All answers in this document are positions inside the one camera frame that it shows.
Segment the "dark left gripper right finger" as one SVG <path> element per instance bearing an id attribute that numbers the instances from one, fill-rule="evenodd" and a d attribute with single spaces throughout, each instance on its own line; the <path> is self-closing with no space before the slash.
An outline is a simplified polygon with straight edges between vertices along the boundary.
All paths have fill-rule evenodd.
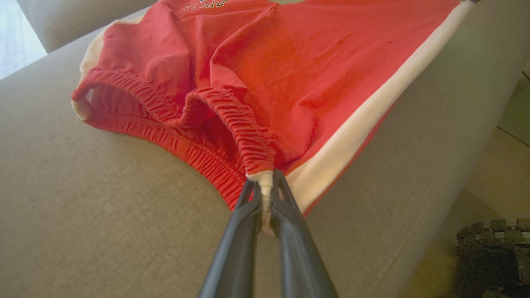
<path id="1" fill-rule="evenodd" d="M 338 294 L 282 171 L 273 172 L 271 227 L 279 239 L 282 297 Z"/>

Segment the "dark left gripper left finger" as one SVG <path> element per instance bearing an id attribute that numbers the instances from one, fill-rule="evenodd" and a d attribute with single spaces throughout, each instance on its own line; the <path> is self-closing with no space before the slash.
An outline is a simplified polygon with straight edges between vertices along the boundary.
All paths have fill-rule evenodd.
<path id="1" fill-rule="evenodd" d="M 254 296 L 255 250 L 261 223 L 259 185 L 247 180 L 212 259 L 200 298 Z"/>

